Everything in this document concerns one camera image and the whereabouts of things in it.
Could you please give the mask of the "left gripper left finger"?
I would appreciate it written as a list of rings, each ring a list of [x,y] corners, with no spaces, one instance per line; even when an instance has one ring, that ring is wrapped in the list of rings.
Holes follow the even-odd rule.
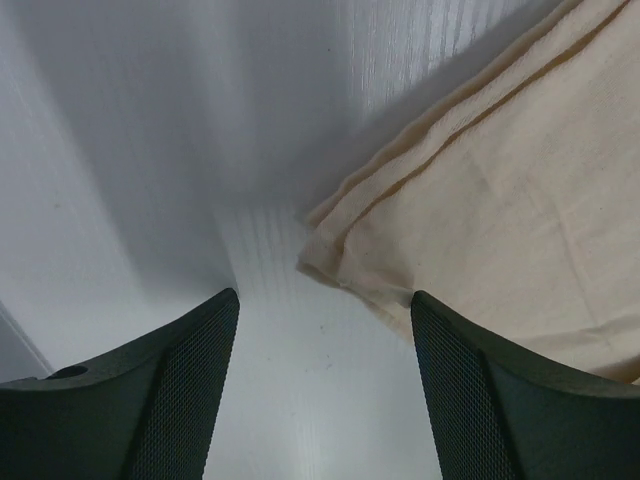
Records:
[[[202,478],[238,319],[227,288],[102,355],[3,383],[2,478]]]

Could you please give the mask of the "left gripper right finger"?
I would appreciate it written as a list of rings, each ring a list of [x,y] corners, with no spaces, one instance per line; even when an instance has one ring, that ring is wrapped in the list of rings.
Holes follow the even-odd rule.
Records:
[[[538,355],[424,291],[410,310],[443,478],[638,478],[638,386]]]

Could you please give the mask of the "beige cloth mat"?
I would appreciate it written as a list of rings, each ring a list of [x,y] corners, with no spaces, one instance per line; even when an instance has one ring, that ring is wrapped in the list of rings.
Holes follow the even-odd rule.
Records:
[[[564,1],[310,216],[303,271],[639,379],[639,5]]]

